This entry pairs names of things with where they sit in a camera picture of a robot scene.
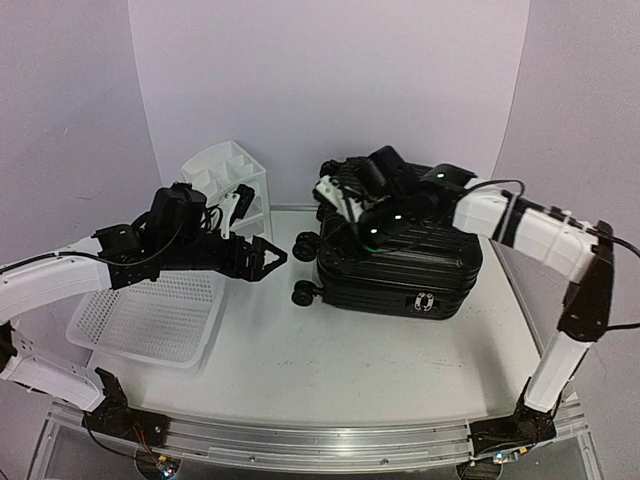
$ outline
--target white wall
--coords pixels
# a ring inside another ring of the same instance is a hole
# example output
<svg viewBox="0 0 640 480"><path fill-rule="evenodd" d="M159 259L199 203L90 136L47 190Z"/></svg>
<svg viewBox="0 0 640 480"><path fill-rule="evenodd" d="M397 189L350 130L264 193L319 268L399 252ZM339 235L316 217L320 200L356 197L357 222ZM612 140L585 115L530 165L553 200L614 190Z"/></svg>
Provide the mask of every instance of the white wall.
<svg viewBox="0 0 640 480"><path fill-rule="evenodd" d="M496 177L527 196L610 222L640 245L640 4L532 2L522 66ZM640 321L640 261L616 247L612 324ZM543 339L566 282L507 252ZM640 478L640 331L612 332L576 378L606 478Z"/></svg>
<svg viewBox="0 0 640 480"><path fill-rule="evenodd" d="M133 44L165 183L237 139L272 203L310 203L320 163L385 144L488 177L527 0L131 0Z"/></svg>
<svg viewBox="0 0 640 480"><path fill-rule="evenodd" d="M0 263L130 222L160 184L126 0L0 0ZM38 340L69 354L62 307ZM0 468L24 478L48 396L0 382Z"/></svg>

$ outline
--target suitcase lock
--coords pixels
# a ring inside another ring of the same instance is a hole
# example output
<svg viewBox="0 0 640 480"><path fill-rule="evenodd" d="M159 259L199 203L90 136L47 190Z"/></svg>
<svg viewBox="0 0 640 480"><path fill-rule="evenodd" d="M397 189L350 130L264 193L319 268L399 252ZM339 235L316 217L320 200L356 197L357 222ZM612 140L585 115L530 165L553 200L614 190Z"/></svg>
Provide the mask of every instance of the suitcase lock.
<svg viewBox="0 0 640 480"><path fill-rule="evenodd" d="M418 295L416 295L416 301L413 306L418 312L428 312L433 307L433 301L433 294L420 292Z"/></svg>

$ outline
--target suitcase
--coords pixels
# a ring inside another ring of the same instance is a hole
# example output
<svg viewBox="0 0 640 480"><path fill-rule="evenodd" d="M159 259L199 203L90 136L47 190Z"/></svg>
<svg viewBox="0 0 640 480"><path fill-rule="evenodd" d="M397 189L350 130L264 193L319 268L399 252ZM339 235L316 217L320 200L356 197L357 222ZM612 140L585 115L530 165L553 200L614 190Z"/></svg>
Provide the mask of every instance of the suitcase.
<svg viewBox="0 0 640 480"><path fill-rule="evenodd" d="M321 176L338 176L355 188L353 169L358 161L331 160L323 165ZM420 176L430 170L411 166ZM302 232L293 253L299 260L315 259L322 286L298 281L292 295L297 305L309 306L314 296L321 296L325 303L343 309L444 320L460 309L476 283L482 266L476 235L424 222L387 240L367 259L354 261L345 273L323 255L323 240L350 226L341 215L322 206L316 216L321 222L320 235Z"/></svg>

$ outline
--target robotic arm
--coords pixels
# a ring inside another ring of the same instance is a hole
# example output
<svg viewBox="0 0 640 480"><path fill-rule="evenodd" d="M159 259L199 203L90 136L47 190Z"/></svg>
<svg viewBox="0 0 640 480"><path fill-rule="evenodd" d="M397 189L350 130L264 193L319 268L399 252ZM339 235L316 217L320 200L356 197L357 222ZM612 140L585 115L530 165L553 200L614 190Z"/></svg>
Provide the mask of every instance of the robotic arm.
<svg viewBox="0 0 640 480"><path fill-rule="evenodd" d="M260 281L285 263L287 254L263 238L249 243L230 232L253 197L253 189L240 185L220 205L207 208L204 194L176 183L158 190L151 210L131 225L104 228L73 245L0 268L0 378L88 412L108 397L122 400L124 393L113 375L89 371L37 348L9 320L80 293L154 281L163 270L213 270ZM267 264L266 252L276 260Z"/></svg>
<svg viewBox="0 0 640 480"><path fill-rule="evenodd" d="M568 212L492 186L497 182L478 182L473 173L452 165L439 165L420 178L391 147L358 159L360 188L342 185L331 170L331 162L323 166L313 193L322 208L347 220L320 249L337 269L348 271L388 238L429 221L490 238L569 280L557 331L514 413L471 424L476 459L506 458L554 438L562 390L607 330L614 275L611 227L579 222Z"/></svg>

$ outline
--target white table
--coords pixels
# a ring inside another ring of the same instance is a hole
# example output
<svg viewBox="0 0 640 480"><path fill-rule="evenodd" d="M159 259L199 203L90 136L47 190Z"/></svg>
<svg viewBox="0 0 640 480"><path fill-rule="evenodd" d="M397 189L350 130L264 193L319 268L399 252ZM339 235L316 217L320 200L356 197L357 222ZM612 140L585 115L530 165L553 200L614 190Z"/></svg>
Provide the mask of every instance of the white table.
<svg viewBox="0 0 640 480"><path fill-rule="evenodd" d="M273 212L274 243L319 227L313 212ZM279 424L407 424L509 413L538 363L493 248L453 318L405 319L290 300L312 264L290 255L259 284L227 284L227 305L197 373L94 353L132 405L169 414Z"/></svg>

